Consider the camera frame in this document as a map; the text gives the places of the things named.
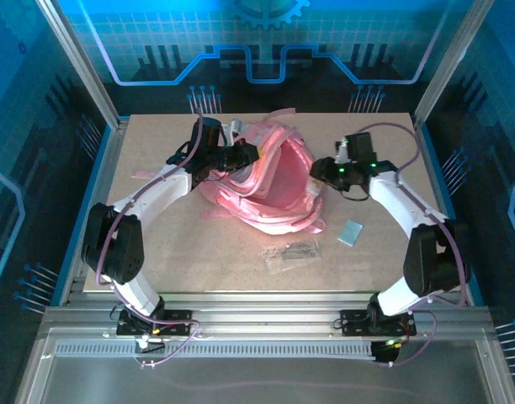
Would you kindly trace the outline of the pink student backpack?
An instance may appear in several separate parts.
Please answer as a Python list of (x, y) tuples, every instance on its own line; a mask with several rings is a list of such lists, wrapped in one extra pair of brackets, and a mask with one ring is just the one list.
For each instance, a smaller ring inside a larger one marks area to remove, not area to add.
[(235, 173), (211, 172), (194, 189), (216, 207), (203, 217), (236, 217), (274, 236), (324, 230), (323, 190), (310, 178), (311, 151), (294, 126), (279, 121), (280, 116), (293, 113), (282, 109), (242, 123), (235, 141), (244, 138), (260, 148), (263, 159)]

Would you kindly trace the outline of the clear plastic bag of pens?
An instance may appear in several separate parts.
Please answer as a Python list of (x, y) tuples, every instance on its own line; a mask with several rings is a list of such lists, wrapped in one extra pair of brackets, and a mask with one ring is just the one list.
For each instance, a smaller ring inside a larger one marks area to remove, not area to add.
[(262, 252), (262, 258), (269, 273), (281, 274), (318, 263), (322, 253), (317, 240), (306, 239), (267, 247)]

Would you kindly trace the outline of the small light blue notebook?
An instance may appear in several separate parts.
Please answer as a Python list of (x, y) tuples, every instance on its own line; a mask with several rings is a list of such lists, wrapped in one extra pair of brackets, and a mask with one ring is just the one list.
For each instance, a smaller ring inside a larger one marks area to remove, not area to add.
[(362, 229), (362, 224), (356, 221), (348, 220), (343, 229), (340, 231), (337, 239), (340, 243), (349, 247), (353, 247), (358, 240)]

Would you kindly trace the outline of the black controller box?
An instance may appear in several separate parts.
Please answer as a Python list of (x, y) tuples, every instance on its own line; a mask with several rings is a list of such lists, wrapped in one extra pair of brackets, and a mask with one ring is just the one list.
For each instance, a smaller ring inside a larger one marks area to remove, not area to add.
[(400, 340), (374, 341), (371, 343), (371, 354), (375, 363), (389, 367), (390, 363), (394, 363), (399, 357), (401, 347)]

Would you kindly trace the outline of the grey metal front panel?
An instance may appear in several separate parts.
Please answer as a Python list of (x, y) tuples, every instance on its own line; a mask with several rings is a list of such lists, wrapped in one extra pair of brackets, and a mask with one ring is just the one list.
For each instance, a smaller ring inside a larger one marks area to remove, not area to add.
[(410, 343), (388, 368), (343, 356), (245, 357), (195, 342), (149, 368), (128, 343), (42, 338), (13, 404), (515, 404), (494, 341)]

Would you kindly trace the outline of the aluminium side rail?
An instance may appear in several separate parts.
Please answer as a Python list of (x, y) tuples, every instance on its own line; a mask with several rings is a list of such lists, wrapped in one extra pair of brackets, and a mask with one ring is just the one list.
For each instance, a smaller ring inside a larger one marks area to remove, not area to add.
[(97, 202), (107, 201), (129, 122), (130, 116), (123, 116), (117, 129), (107, 127), (104, 132), (66, 249), (50, 306), (64, 306), (66, 304), (76, 273), (82, 269), (82, 241), (87, 226), (88, 212)]
[[(438, 160), (435, 147), (433, 146), (429, 132), (424, 124), (414, 124), (414, 131), (417, 134), (418, 144), (423, 155), (427, 173), (433, 188), (433, 193), (437, 201), (440, 211), (445, 213), (449, 218), (456, 219), (457, 215), (454, 210), (450, 193), (442, 174), (441, 165)], [(474, 255), (470, 248), (469, 234), (462, 238), (459, 246), (464, 264), (470, 270), (470, 281), (466, 286), (467, 301), (470, 306), (483, 306), (485, 304), (478, 284), (474, 270)]]

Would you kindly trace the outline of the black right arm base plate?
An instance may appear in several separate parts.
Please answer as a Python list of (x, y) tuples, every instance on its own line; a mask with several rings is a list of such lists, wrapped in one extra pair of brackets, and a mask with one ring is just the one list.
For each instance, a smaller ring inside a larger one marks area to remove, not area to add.
[(404, 337), (416, 336), (414, 316), (385, 316), (367, 310), (342, 310), (337, 326), (344, 337)]

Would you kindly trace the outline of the aluminium frame post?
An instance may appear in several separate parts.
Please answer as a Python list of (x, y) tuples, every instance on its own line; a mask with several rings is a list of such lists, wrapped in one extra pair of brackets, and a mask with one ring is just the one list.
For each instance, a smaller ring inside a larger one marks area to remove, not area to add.
[(473, 0), (454, 34), (443, 58), (415, 109), (414, 123), (419, 129), (426, 122), (458, 65), (464, 59), (475, 35), (495, 0)]
[(56, 0), (35, 2), (107, 125), (117, 130), (120, 125), (119, 113), (61, 6)]

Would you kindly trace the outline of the aluminium front rail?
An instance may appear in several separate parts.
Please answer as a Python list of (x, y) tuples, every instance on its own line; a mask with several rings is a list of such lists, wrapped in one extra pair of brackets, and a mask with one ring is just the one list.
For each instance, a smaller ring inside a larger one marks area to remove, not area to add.
[[(332, 323), (342, 310), (363, 310), (371, 295), (354, 292), (166, 293), (167, 307), (190, 310), (205, 340), (338, 340)], [(40, 332), (73, 336), (115, 334), (110, 311), (115, 296), (72, 292), (64, 306), (47, 308)], [(454, 307), (443, 302), (420, 306), (414, 315), (417, 341), (478, 341), (496, 338), (485, 307)]]

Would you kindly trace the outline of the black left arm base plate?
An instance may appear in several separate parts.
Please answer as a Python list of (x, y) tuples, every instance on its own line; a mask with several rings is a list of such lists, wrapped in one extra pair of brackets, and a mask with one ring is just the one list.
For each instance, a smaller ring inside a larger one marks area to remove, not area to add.
[(165, 310), (160, 321), (152, 322), (138, 317), (129, 309), (124, 309), (119, 313), (117, 319), (116, 335), (142, 336), (181, 336), (190, 335), (190, 320), (192, 311), (188, 310)]

